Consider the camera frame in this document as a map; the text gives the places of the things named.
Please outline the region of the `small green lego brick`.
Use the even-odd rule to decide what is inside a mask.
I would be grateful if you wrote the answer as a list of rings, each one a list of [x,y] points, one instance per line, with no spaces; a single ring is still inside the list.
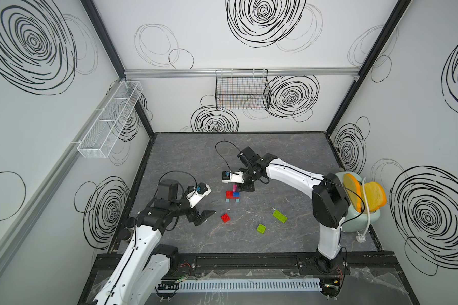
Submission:
[[[259,224],[257,229],[256,229],[260,234],[264,234],[266,227],[262,224]]]

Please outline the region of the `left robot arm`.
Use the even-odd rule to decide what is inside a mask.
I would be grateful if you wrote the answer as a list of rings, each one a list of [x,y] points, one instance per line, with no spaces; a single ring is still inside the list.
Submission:
[[[92,304],[145,304],[162,278],[177,270],[178,248],[160,243],[168,226],[177,225],[181,216],[199,226],[215,213],[197,210],[197,203],[211,194],[209,185],[189,186],[178,197],[180,187],[176,180],[159,181],[155,195],[134,219],[127,250]]]

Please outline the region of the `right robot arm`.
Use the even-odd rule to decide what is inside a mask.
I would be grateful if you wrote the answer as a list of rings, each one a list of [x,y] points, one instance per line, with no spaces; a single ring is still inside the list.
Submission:
[[[260,156],[250,147],[237,157],[244,166],[226,176],[238,184],[241,191],[254,191],[254,183],[265,178],[267,182],[277,180],[287,184],[312,200],[312,213],[319,222],[316,268],[323,274],[335,271],[342,255],[342,225],[351,204],[340,179],[332,173],[323,175],[299,169],[270,153]]]

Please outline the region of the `long green lego brick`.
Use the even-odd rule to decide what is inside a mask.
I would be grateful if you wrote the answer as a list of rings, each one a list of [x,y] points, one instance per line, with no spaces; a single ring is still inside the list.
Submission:
[[[273,215],[278,221],[280,221],[280,222],[282,222],[282,223],[285,223],[285,222],[287,221],[287,219],[288,219],[283,213],[281,213],[281,212],[278,211],[278,210],[274,210],[273,213],[272,213],[272,215]]]

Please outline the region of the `red long lego brick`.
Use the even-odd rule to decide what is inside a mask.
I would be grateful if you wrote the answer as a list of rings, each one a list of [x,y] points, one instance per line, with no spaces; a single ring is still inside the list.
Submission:
[[[226,199],[227,200],[235,199],[234,192],[233,191],[227,191],[226,192]]]

